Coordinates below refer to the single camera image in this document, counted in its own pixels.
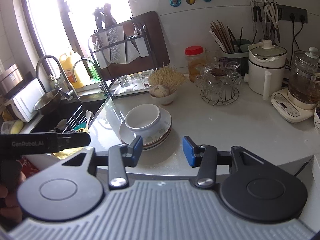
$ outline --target metal bowl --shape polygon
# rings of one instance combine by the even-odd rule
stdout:
[[[35,104],[34,110],[39,114],[46,115],[52,113],[59,105],[61,95],[59,89],[53,89],[45,93]]]

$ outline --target red lid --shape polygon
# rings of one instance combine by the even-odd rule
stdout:
[[[203,48],[201,46],[191,46],[184,50],[184,54],[187,56],[194,56],[201,54],[203,52]]]

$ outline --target hand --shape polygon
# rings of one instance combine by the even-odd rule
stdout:
[[[21,172],[18,185],[26,180],[26,176]],[[7,207],[0,208],[0,215],[16,223],[22,220],[22,211],[17,201],[17,192],[8,193],[8,189],[0,185],[0,198],[4,198]]]

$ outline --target small bowl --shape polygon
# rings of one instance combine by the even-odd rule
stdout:
[[[137,106],[129,111],[124,124],[136,135],[148,137],[155,134],[160,127],[160,109],[153,104]]]
[[[318,133],[320,133],[320,116],[317,114],[320,113],[320,104],[316,106],[315,114],[313,116],[313,121],[315,123],[315,128]]]
[[[162,98],[156,98],[156,97],[154,97],[152,95],[150,95],[150,96],[157,103],[159,103],[159,104],[161,104],[163,106],[167,106],[167,105],[171,104],[175,100],[177,95],[178,95],[177,90],[175,90],[172,94],[170,94],[170,95],[168,95],[166,97],[162,97]]]

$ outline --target garlic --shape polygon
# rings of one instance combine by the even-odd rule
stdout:
[[[162,98],[170,94],[170,89],[165,85],[155,85],[150,88],[149,93],[156,98]]]

